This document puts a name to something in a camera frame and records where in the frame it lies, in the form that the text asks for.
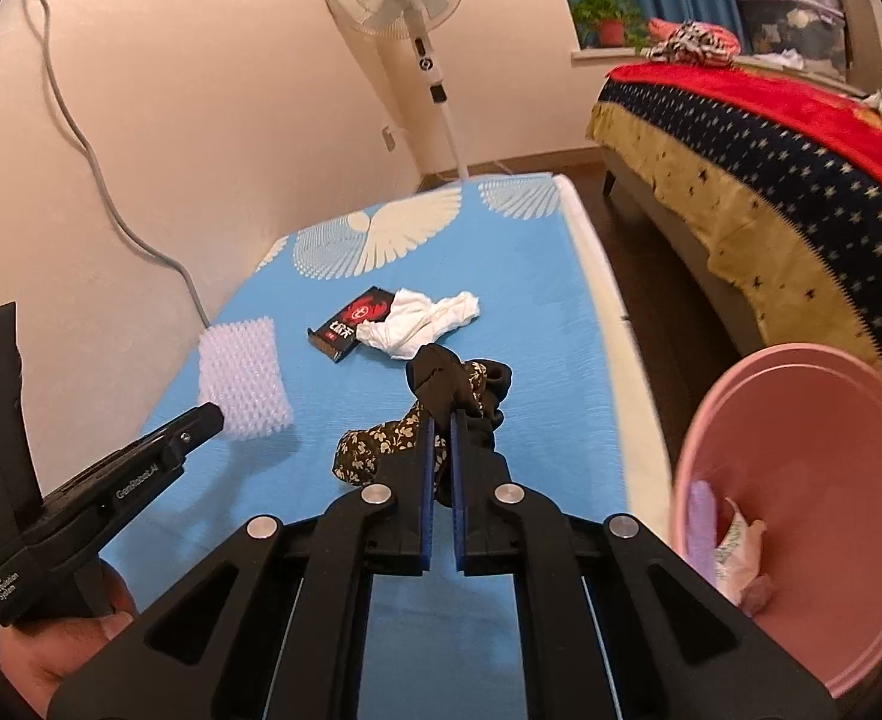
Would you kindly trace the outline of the person's left hand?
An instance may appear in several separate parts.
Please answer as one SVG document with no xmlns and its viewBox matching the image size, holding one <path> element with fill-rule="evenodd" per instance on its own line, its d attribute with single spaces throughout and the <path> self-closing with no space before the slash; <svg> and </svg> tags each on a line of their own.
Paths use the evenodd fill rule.
<svg viewBox="0 0 882 720">
<path fill-rule="evenodd" d="M 60 684 L 124 632 L 139 614 L 121 574 L 105 562 L 101 569 L 112 613 L 0 629 L 0 671 L 39 717 L 47 717 Z"/>
</svg>

